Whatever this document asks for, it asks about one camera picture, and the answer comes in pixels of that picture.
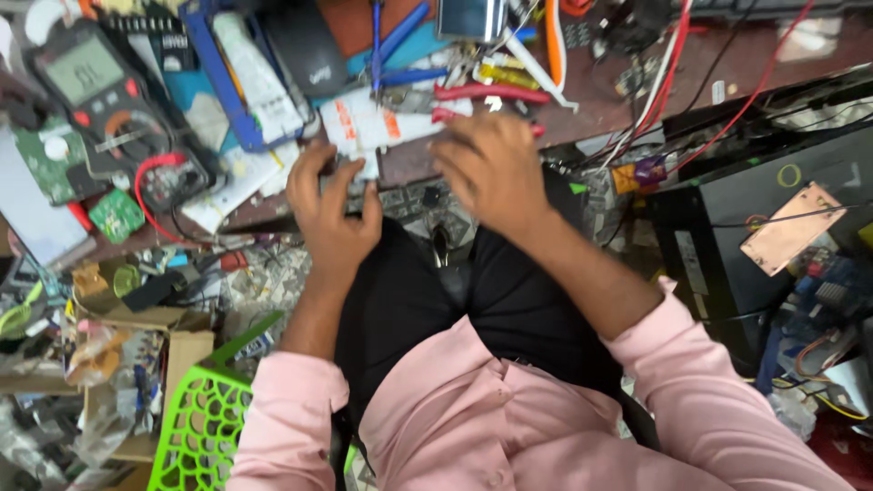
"wooden desk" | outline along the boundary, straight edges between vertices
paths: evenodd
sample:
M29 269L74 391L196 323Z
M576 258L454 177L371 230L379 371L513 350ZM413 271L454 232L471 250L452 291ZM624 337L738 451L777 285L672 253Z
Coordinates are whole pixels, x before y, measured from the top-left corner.
M409 5L416 2L404 0ZM328 20L332 20L330 12L342 12L340 22L349 19L350 16L364 15L368 12L366 0L346 0L326 2L330 3L329 11L326 12ZM394 15L396 21L401 15ZM563 19L566 22L576 22L572 17ZM340 39L350 39L350 34L345 32ZM704 34L690 34L679 62L679 68L673 82L673 90L670 100L664 112L664 116L677 114L688 105L694 93L698 90L700 81L706 75L710 64L721 50L727 38L728 30L708 31ZM363 45L361 38L356 43ZM725 87L735 85L737 91L727 94L728 99L735 99L749 95L757 86L761 72L767 59L776 46L776 30L770 27L750 27L744 30L733 41L732 46L718 64L709 85L716 80L723 80ZM801 82L836 75L853 66L869 63L873 59L873 30L864 27L858 19L848 18L843 22L842 34L836 51L826 59L803 61L798 63L778 64L773 71L767 89L779 86L789 86ZM650 49L652 53L659 53L662 46ZM540 63L547 66L545 50L543 47L535 49ZM611 80L628 68L628 63L621 59L609 59L603 65L598 66L594 77L597 78L600 87L609 87ZM568 100L581 104L578 114L573 114L569 109L549 103L537 113L537 121L546 127L546 134L539 138L541 148L566 142L574 142L590 136L626 128L630 125L630 111L628 106L617 100L612 100L593 85L591 74L591 58L588 48L576 48L567 51L567 84L564 94ZM711 89L707 87L696 107L711 104ZM430 167L430 158L424 150L429 139L417 140L404 143L388 150L382 156L382 187L396 187L406 183L421 181L435 176ZM283 195L268 198L258 207L250 202L244 203L229 217L230 225L251 225L288 214L289 208ZM162 225L169 231L175 228L167 217L160 218ZM98 250L92 255L95 259L112 257L124 251L135 251L157 244L166 244L168 241L160 236L151 226L145 226L135 233L125 244L111 245L106 238L100 236Z

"person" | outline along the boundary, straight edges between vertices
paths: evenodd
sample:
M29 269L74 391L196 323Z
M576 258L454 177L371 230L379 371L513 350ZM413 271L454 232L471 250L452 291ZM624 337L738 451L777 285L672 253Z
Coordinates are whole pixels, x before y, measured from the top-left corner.
M363 162L321 194L335 148L314 142L287 196L312 271L252 384L230 490L333 489L331 415L347 406L377 487L850 490L776 419L726 349L662 281L585 240L546 197L527 123L449 123L430 146L479 220L469 294L455 302L373 184L343 214ZM623 370L660 451L618 437Z

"blue tool case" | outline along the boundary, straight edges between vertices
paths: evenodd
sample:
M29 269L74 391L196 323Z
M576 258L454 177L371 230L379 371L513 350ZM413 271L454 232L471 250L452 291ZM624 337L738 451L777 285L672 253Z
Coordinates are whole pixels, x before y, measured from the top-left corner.
M264 54L273 71L285 85L288 95L304 121L304 125L300 128L270 142L264 141L261 127L240 97L212 33L212 18L224 10L233 10L234 6L233 2L227 0L191 0L179 7L179 18L185 23L191 43L200 57L201 66L210 79L216 97L221 103L224 113L227 114L230 129L239 140L240 146L246 152L261 153L282 143L300 138L303 135L304 126L314 121L316 114L293 80L284 77L278 69L276 58L273 56L255 16L248 16L245 20L255 45Z

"red-handled pliers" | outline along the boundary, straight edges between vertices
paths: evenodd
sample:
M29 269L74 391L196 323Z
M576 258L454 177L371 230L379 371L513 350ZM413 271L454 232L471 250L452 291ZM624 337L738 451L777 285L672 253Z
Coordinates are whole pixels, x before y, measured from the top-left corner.
M430 113L430 122L443 122L452 118L457 118L458 116L464 115L456 113L451 109L446 109L445 107L434 107L433 112ZM546 128L540 124L531 123L531 131L533 131L534 137L539 138L546 133Z
M546 92L515 86L467 84L465 86L443 88L438 84L434 84L434 99L436 100L476 99L493 95L504 99L523 100L524 102L537 104L546 104L552 97Z

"circuit board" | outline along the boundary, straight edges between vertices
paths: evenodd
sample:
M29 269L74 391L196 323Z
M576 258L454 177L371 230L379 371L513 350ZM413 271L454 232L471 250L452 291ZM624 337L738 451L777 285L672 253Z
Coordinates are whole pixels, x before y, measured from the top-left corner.
M146 223L140 206L124 191L112 190L88 212L88 217L107 236L120 244Z
M70 185L66 172L84 163L88 157L82 137L65 119L52 116L38 132L22 128L13 128L12 131L18 152L52 206L81 198Z

